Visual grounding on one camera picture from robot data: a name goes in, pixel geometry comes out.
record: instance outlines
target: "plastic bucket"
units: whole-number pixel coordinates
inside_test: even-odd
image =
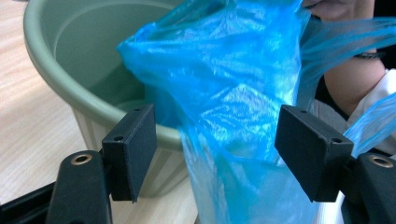
[[[39,74],[72,106],[88,149],[101,149],[103,137],[126,111],[144,103],[144,86],[124,68],[116,46],[181,2],[29,2],[24,16],[29,55]],[[157,125],[157,138],[160,148],[181,150],[176,130]]]

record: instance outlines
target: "metal ring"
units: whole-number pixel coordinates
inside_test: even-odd
[[[392,168],[393,167],[393,163],[387,158],[378,157],[378,156],[370,156],[369,158],[370,158],[370,161],[372,163],[374,163],[375,165],[382,166],[384,168]]]
[[[92,159],[92,155],[90,154],[79,154],[72,159],[73,165],[82,165],[84,163],[89,162]]]

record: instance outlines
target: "person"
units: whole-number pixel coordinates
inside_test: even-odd
[[[374,16],[394,16],[393,4],[381,0],[304,0],[303,7],[322,21],[351,21]],[[334,109],[346,126],[354,123],[371,105],[396,92],[394,46],[371,49],[369,55],[386,52],[384,59],[352,57],[327,71],[317,88],[316,98]],[[396,158],[396,133],[371,150]]]

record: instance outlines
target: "wooden table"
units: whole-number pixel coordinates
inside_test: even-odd
[[[0,0],[0,203],[53,182],[65,157],[86,150],[70,106],[29,59],[22,29],[26,5]],[[188,178],[160,200],[112,207],[116,224],[193,223],[197,217]]]

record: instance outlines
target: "blue plastic bag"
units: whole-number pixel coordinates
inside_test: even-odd
[[[361,35],[335,48],[350,30],[329,35],[300,4],[190,0],[118,46],[151,100],[174,106],[160,121],[179,128],[202,223],[315,219],[318,205],[274,148],[279,108],[309,108],[321,74],[377,42],[345,48]],[[315,62],[320,48],[333,54]]]

